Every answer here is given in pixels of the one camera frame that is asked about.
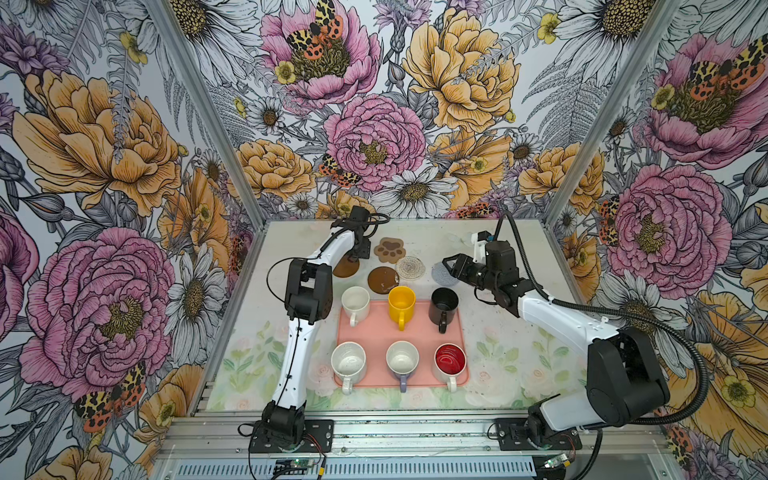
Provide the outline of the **cork paw print coaster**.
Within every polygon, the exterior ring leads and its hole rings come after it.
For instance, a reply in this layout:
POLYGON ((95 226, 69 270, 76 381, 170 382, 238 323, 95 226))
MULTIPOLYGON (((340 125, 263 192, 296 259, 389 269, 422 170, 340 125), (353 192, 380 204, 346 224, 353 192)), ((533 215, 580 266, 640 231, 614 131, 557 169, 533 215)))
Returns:
POLYGON ((374 255, 382 263, 396 264, 407 256, 405 242, 399 238, 383 237, 373 249, 374 255))

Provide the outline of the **round dark wooden coaster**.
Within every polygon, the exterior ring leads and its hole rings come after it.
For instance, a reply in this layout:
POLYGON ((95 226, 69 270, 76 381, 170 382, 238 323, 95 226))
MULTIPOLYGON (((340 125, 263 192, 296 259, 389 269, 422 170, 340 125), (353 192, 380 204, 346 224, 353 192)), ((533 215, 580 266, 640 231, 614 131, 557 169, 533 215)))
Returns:
POLYGON ((350 259, 349 257, 345 256, 333 269, 333 275, 337 278, 349 278, 355 275, 359 268, 360 261, 358 259, 350 259))

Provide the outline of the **white multicolour woven coaster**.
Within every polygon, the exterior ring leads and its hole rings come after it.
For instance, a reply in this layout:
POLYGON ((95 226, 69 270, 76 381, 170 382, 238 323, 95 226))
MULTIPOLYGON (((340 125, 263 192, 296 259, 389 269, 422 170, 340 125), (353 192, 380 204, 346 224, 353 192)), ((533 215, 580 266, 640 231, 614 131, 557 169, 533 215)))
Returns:
POLYGON ((426 267, 419 258, 405 256, 397 261, 396 271, 401 280, 414 281, 424 276, 426 267))

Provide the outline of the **scratched round wooden coaster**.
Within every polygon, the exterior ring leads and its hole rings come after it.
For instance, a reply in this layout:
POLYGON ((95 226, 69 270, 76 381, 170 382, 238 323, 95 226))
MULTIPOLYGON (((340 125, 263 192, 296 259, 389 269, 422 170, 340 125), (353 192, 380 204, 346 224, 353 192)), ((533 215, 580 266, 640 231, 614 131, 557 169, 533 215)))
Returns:
POLYGON ((400 277, 393 268, 382 266, 374 268, 367 278, 370 290, 379 295, 388 295, 400 284, 400 277))

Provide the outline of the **light blue woven coaster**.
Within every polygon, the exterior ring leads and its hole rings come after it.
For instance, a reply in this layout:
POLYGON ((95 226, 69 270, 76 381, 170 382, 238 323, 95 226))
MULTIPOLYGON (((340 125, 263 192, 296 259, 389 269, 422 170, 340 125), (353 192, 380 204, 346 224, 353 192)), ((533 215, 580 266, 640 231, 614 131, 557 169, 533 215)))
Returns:
POLYGON ((435 283, 443 287, 452 287, 459 283, 459 280, 454 278, 441 262, 432 266, 431 276, 435 283))

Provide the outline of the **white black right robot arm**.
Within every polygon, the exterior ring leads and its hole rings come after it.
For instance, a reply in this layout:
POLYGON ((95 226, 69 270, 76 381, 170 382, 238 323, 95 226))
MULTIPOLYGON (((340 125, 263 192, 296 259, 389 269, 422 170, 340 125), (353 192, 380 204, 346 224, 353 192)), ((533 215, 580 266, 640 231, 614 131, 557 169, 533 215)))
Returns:
POLYGON ((542 446, 578 427, 623 427, 670 398, 647 334, 618 328, 590 316, 583 305, 564 306, 534 279, 523 251, 487 231, 474 235, 474 253, 443 259, 449 274, 479 291, 513 316, 560 340, 586 362, 586 384, 568 395, 540 401, 528 410, 527 439, 542 446))

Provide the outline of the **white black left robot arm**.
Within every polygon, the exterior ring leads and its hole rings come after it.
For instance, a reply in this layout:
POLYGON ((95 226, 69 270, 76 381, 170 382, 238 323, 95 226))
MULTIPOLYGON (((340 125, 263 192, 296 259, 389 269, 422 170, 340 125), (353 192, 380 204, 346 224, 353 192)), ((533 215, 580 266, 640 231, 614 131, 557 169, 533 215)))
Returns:
POLYGON ((280 299, 288 317, 288 340, 277 386, 259 424, 266 443, 293 449, 309 437, 306 372, 318 324, 332 310, 333 270, 344 257, 368 259, 371 237, 389 220, 386 214, 355 206, 347 217, 333 221, 328 238, 309 256, 285 259, 289 265, 280 299))

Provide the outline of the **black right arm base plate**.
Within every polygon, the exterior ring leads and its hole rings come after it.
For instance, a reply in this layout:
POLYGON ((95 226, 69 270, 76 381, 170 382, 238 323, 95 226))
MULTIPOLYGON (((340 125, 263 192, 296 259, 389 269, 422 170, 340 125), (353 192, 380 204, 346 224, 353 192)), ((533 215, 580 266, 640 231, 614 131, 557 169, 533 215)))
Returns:
POLYGON ((555 431, 537 418, 497 418, 486 434, 498 442, 502 451, 574 452, 582 449, 576 429, 555 431))

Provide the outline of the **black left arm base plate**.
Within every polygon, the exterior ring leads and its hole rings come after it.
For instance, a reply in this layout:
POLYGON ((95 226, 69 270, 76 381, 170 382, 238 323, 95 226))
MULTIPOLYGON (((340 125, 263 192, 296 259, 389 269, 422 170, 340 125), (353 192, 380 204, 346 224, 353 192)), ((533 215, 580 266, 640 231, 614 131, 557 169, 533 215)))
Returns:
POLYGON ((329 453, 332 450, 335 422, 306 419, 300 433, 280 433, 275 427, 254 424, 247 434, 251 454, 329 453))

